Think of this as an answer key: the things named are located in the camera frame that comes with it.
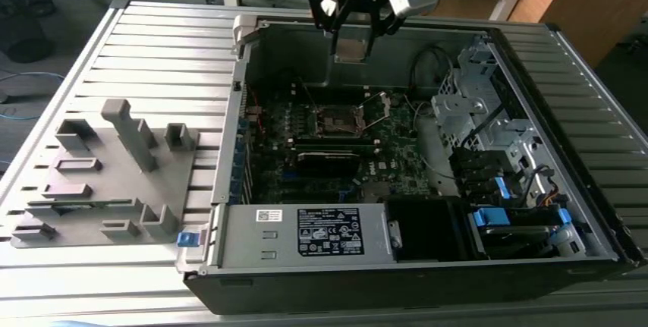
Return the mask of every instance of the white sticker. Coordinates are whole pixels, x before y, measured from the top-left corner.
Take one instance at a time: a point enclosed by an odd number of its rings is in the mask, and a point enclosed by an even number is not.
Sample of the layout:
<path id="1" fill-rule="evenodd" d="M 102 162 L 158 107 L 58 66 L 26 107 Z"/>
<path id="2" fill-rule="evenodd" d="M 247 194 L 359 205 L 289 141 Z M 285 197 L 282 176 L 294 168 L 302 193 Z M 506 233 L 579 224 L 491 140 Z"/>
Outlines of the white sticker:
<path id="1" fill-rule="evenodd" d="M 257 222 L 282 222 L 282 209 L 258 209 Z"/>

